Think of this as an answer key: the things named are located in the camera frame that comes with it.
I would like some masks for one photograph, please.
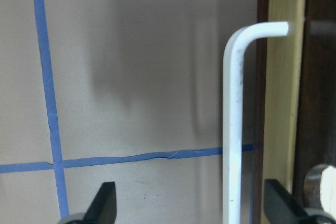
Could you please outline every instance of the wooden strip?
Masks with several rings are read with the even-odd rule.
[[[292,190],[305,0],[269,0],[269,21],[288,21],[289,35],[267,40],[263,181]],[[268,223],[264,214],[261,223]]]

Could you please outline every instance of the vertical blue tape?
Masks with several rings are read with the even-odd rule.
[[[54,91],[53,71],[49,51],[49,39],[44,0],[34,0],[35,21],[42,65],[43,86],[47,106],[48,124],[50,128],[51,152],[57,188],[59,212],[61,218],[69,215],[68,198],[65,185],[62,150],[59,137],[56,99]]]

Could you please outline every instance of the white pipe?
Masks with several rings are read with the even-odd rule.
[[[240,223],[243,69],[247,46],[256,39],[288,34],[288,22],[244,27],[229,39],[223,60],[223,224]]]

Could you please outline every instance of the cabinet door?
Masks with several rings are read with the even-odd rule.
[[[303,205],[303,180],[314,165],[336,165],[336,0],[306,0],[292,193]],[[258,0],[258,22],[268,0]],[[260,223],[265,111],[266,40],[257,43],[257,110],[253,223]]]

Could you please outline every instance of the curved white bar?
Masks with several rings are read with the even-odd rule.
[[[229,39],[223,60],[223,224],[240,224],[244,53],[255,39],[288,34],[288,22],[244,27]]]

